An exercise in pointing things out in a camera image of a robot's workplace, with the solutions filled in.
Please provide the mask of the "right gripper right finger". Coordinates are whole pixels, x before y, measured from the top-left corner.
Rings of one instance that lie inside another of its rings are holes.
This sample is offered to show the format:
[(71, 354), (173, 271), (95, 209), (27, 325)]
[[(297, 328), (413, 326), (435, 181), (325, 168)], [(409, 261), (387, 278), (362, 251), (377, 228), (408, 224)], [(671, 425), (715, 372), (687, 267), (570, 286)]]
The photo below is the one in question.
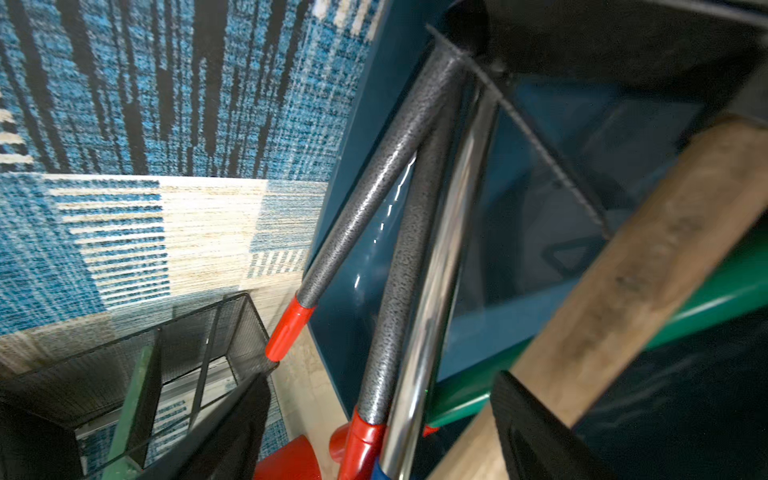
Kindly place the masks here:
[(616, 477), (510, 372), (495, 375), (490, 405), (511, 479)]

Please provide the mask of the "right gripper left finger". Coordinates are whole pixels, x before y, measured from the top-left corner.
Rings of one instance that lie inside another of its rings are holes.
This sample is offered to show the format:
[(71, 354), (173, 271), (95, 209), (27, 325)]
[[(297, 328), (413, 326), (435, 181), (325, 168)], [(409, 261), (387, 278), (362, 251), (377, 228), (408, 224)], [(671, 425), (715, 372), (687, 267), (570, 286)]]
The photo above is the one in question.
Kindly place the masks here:
[(142, 479), (250, 479), (271, 402), (268, 375), (252, 375), (230, 393)]

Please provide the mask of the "grey hoe red grip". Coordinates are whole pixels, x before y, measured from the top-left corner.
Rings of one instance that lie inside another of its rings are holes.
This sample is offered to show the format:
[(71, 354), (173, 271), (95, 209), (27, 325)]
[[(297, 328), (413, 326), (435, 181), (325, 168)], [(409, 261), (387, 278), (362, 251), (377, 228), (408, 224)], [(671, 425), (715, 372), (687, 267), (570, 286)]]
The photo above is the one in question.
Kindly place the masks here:
[[(758, 49), (767, 9), (756, 1), (461, 1), (448, 39), (515, 74), (613, 80), (633, 88), (678, 81)], [(413, 327), (437, 219), (469, 116), (486, 87), (462, 73), (417, 148), (426, 212), (398, 237), (339, 475), (365, 479), (380, 454)]]
[(461, 75), (466, 70), (471, 71), (490, 89), (494, 101), (515, 122), (541, 160), (583, 206), (601, 233), (606, 238), (611, 235), (605, 209), (599, 200), (588, 192), (588, 188), (567, 167), (556, 150), (547, 145), (534, 122), (526, 118), (511, 98), (505, 96), (482, 55), (458, 46), (432, 26), (428, 26), (427, 30), (434, 37), (432, 50), (266, 346), (266, 356), (273, 362), (279, 362), (285, 357), (309, 322), (320, 297), (392, 185), (432, 131), (440, 110), (452, 89), (460, 84)]

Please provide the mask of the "chrome hoe blue grip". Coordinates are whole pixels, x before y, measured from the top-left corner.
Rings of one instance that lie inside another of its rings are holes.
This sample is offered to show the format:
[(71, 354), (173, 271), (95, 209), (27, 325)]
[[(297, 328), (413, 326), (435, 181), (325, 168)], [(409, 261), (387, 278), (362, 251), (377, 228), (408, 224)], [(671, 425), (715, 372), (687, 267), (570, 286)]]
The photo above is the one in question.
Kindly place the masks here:
[(408, 479), (424, 427), (424, 413), (449, 324), (462, 247), (485, 169), (498, 116), (488, 87), (478, 90), (437, 219), (403, 371), (395, 391), (374, 479)]

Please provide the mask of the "green hoe red grip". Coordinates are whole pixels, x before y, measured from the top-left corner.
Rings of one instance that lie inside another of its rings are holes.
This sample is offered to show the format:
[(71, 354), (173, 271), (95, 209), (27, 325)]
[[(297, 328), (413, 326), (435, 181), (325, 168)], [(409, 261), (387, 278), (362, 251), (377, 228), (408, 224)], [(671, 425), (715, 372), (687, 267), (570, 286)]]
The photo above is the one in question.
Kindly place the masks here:
[[(569, 280), (461, 315), (425, 413), (424, 436), (485, 406), (496, 372), (510, 368), (578, 283)], [(647, 344), (648, 350), (767, 305), (767, 226), (752, 229)]]

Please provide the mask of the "wooden handle dark hoe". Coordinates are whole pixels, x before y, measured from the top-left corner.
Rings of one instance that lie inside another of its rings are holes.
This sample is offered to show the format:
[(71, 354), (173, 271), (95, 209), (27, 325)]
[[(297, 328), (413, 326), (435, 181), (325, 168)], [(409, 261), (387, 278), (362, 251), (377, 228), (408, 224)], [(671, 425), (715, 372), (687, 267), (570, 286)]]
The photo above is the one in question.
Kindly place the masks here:
[[(508, 372), (571, 430), (766, 207), (767, 68), (760, 65)], [(490, 402), (432, 477), (511, 479)]]

